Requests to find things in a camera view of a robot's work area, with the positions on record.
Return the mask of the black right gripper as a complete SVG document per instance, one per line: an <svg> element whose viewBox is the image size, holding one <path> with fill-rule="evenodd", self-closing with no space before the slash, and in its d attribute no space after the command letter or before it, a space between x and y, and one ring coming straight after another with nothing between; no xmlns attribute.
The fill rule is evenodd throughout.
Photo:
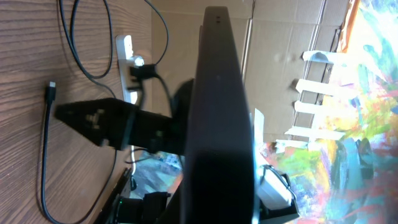
<svg viewBox="0 0 398 224"><path fill-rule="evenodd" d="M170 152L173 119L115 98L58 105L55 117L97 146Z"/></svg>

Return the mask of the colourful painted floor mat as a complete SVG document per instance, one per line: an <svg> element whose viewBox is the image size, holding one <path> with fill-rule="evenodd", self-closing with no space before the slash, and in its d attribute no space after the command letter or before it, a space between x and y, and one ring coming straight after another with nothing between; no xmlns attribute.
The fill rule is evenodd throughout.
<svg viewBox="0 0 398 224"><path fill-rule="evenodd" d="M302 55L325 65L322 81L294 81L317 96L293 103L311 126L267 142L250 109L259 152L290 176L299 223L397 222L397 1L348 2L331 49Z"/></svg>

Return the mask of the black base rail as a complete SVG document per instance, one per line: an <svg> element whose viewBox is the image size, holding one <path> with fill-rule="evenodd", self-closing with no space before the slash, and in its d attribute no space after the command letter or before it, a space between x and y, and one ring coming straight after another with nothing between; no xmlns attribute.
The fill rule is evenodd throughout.
<svg viewBox="0 0 398 224"><path fill-rule="evenodd" d="M131 191L131 168L125 168L121 174L117 184L114 186L109 198L101 209L94 224L110 224L114 223L116 218L116 209L121 197L129 197Z"/></svg>

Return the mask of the white power strip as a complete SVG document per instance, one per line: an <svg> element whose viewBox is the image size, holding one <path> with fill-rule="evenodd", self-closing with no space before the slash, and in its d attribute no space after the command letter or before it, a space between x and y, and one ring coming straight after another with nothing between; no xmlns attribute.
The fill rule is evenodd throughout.
<svg viewBox="0 0 398 224"><path fill-rule="evenodd" d="M132 86L130 67L134 65L132 38L130 35L116 36L116 51L118 57L119 74L121 78L121 86L123 100L135 104L137 101L137 92L128 90Z"/></svg>

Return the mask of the Samsung Galaxy smartphone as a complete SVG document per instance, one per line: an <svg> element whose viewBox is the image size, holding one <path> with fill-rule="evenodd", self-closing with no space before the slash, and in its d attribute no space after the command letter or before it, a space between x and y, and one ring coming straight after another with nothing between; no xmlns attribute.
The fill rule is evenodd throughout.
<svg viewBox="0 0 398 224"><path fill-rule="evenodd" d="M254 137L228 9L205 9L188 115L182 223L259 217Z"/></svg>

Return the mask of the white charger plug adapter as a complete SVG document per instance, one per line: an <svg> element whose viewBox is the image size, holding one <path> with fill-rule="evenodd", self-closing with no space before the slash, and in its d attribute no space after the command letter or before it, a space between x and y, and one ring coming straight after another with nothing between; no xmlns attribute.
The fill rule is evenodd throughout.
<svg viewBox="0 0 398 224"><path fill-rule="evenodd" d="M141 67L145 64L144 59L140 55L134 55L131 57L131 60L135 67Z"/></svg>

